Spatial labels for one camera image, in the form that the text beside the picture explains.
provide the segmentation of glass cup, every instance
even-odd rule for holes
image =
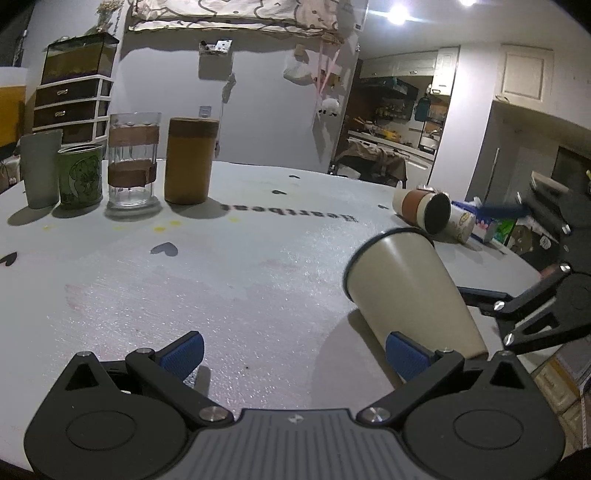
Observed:
[[[117,113],[109,127],[109,206],[129,209],[156,202],[160,113]]]

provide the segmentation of white cloth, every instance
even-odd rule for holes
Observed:
[[[295,35],[337,31],[337,0],[135,0],[130,30],[208,28]]]

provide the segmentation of green tin can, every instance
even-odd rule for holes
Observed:
[[[103,199],[103,156],[104,146],[100,144],[62,148],[58,152],[62,208],[89,207]]]

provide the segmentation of fish tank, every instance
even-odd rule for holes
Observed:
[[[118,44],[119,40],[107,32],[50,44],[41,84],[97,74],[110,77]]]

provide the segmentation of gray cup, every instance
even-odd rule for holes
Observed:
[[[57,151],[60,147],[59,129],[21,137],[21,175],[29,208],[49,207],[60,200],[57,183]]]

